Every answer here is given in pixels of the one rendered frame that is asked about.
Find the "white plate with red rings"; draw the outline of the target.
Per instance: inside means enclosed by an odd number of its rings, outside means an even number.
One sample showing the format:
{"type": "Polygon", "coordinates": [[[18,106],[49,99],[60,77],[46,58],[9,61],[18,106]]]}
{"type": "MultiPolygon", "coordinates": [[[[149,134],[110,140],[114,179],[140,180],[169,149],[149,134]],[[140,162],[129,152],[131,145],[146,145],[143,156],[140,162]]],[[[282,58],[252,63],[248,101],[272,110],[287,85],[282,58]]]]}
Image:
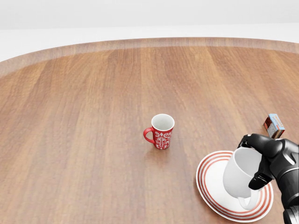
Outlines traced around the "white plate with red rings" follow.
{"type": "Polygon", "coordinates": [[[223,185],[224,169],[232,154],[232,151],[215,151],[206,155],[197,167],[197,188],[207,205],[220,216],[239,223],[258,221],[272,208],[273,187],[267,184],[259,192],[257,205],[251,210],[245,210],[223,185]]]}

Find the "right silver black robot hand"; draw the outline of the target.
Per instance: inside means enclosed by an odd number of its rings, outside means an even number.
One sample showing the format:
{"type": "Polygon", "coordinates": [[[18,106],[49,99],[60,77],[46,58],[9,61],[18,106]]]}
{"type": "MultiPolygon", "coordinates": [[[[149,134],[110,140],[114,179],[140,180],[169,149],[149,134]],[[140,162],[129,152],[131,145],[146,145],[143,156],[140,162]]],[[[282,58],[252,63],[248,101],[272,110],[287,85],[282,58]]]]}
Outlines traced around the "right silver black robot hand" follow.
{"type": "Polygon", "coordinates": [[[238,147],[253,148],[262,155],[258,171],[249,183],[257,190],[276,180],[281,192],[299,193],[299,145],[253,133],[243,136],[238,147]]]}

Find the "red mug with white pattern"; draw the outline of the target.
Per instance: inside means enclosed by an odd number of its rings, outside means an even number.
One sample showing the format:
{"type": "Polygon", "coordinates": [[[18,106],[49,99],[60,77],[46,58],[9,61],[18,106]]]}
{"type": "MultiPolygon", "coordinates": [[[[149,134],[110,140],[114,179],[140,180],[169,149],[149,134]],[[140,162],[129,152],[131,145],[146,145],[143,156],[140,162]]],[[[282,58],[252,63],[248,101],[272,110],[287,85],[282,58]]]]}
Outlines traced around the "red mug with white pattern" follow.
{"type": "Polygon", "coordinates": [[[152,143],[159,150],[170,146],[171,135],[175,120],[168,114],[157,114],[151,119],[151,127],[143,131],[145,140],[152,143]]]}

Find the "small printed food box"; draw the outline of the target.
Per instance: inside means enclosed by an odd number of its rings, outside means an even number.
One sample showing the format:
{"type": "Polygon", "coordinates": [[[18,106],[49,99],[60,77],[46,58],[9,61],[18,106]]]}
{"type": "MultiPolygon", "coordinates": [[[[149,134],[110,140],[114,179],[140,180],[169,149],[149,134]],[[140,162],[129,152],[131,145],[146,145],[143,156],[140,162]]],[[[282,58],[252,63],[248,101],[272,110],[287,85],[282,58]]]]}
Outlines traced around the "small printed food box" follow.
{"type": "Polygon", "coordinates": [[[264,127],[269,135],[273,139],[279,139],[285,131],[280,118],[275,113],[270,113],[264,122],[264,127]]]}

